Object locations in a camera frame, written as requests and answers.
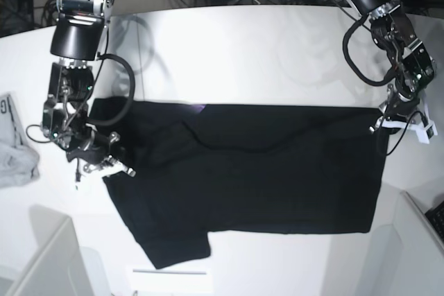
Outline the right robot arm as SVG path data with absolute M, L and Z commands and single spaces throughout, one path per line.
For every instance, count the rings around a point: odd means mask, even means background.
M 121 121 L 130 111 L 135 97 L 135 73 L 118 55 L 99 51 L 105 42 L 114 0 L 56 0 L 58 17 L 50 52 L 59 58 L 51 67 L 46 101 L 40 129 L 44 137 L 66 154 L 68 161 L 84 162 L 77 174 L 117 168 L 131 177 L 135 170 L 126 159 L 120 136 L 100 128 Z M 89 61 L 112 60 L 128 74 L 129 92 L 125 104 L 108 120 L 95 120 L 88 114 L 97 77 Z

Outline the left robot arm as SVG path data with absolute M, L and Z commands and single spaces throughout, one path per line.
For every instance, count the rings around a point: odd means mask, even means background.
M 435 79 L 436 70 L 422 40 L 417 36 L 400 0 L 346 0 L 360 18 L 343 37 L 345 61 L 363 82 L 386 87 L 387 99 L 380 105 L 382 116 L 374 128 L 414 131 L 420 142 L 428 143 L 438 134 L 429 117 L 424 90 Z M 366 77 L 350 57 L 349 41 L 366 22 L 375 45 L 386 53 L 390 68 L 381 80 Z

